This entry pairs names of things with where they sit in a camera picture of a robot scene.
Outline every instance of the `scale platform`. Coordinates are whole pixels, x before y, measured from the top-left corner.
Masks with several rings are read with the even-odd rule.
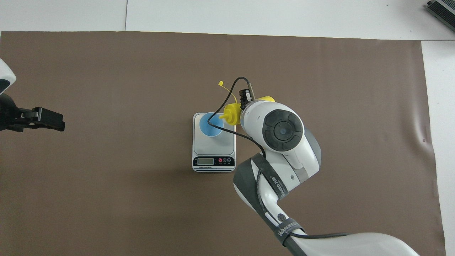
[[[232,172],[236,167],[235,135],[222,131],[219,135],[205,135],[199,122],[206,113],[196,113],[193,116],[193,170],[197,172]],[[223,120],[223,127],[235,131],[235,126]]]

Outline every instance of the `printed logo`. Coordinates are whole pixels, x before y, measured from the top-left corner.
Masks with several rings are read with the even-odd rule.
[[[293,226],[295,226],[295,225],[297,225],[297,222],[292,222],[292,223],[287,224],[286,226],[284,226],[282,229],[280,229],[280,230],[278,231],[278,235],[279,235],[279,236],[282,236],[283,234],[287,234],[287,233],[288,233],[288,230],[289,230],[290,228],[292,228]]]
[[[281,187],[281,181],[277,180],[275,177],[271,177],[271,178],[272,178],[273,182],[275,183],[275,185],[277,186],[278,190],[280,191],[281,197],[284,197],[285,194],[284,194],[283,188]]]

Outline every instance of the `digital scale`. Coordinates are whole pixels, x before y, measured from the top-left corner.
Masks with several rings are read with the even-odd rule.
[[[212,173],[232,172],[236,167],[235,135],[209,126],[207,119],[211,114],[196,113],[193,116],[193,170]],[[220,113],[215,115],[211,122],[218,126],[222,124],[223,128],[235,131],[235,126],[218,118],[220,115]]]

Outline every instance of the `blue cup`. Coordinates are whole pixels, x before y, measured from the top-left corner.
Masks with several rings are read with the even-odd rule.
[[[201,128],[201,131],[203,134],[205,134],[209,137],[215,137],[215,136],[218,136],[222,132],[222,130],[220,130],[216,127],[213,127],[207,123],[207,120],[210,118],[211,115],[213,115],[213,112],[204,114],[202,116],[201,120],[199,121],[199,127]],[[223,128],[223,119],[220,119],[219,117],[220,117],[220,115],[216,114],[215,116],[213,116],[212,119],[210,119],[210,122],[216,126]]]

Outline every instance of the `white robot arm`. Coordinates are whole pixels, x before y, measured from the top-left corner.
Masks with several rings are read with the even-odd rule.
[[[262,154],[238,165],[234,188],[283,246],[296,256],[418,255],[403,241],[379,233],[307,235],[277,202],[319,171],[321,149],[295,111],[277,102],[256,100],[249,82],[248,87],[240,91],[240,123],[262,146]]]

